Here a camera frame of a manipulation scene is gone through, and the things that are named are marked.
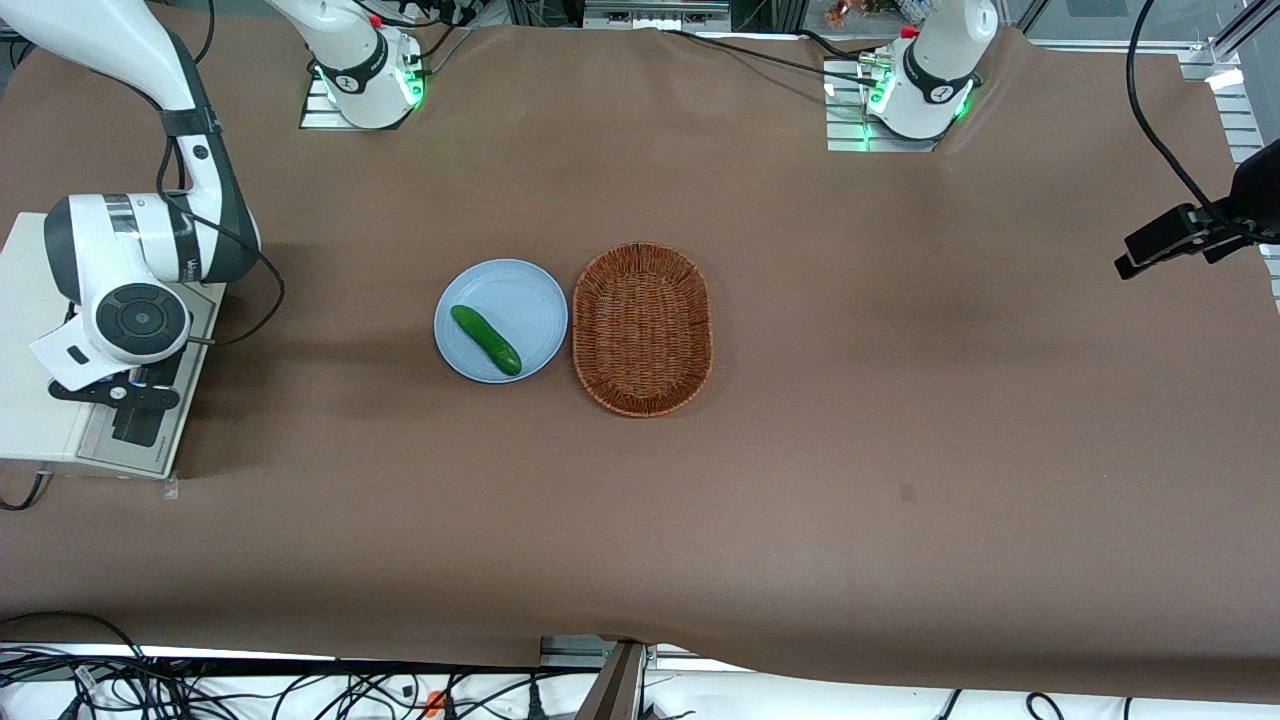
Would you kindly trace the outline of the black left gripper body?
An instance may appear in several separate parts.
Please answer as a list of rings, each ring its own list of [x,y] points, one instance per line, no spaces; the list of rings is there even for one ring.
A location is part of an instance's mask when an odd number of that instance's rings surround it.
[[[1197,250],[1207,263],[1217,263],[1242,249],[1276,245],[1279,141],[1272,141],[1235,169],[1224,199],[1211,202],[1201,191],[1196,197],[1201,210],[1210,217]]]

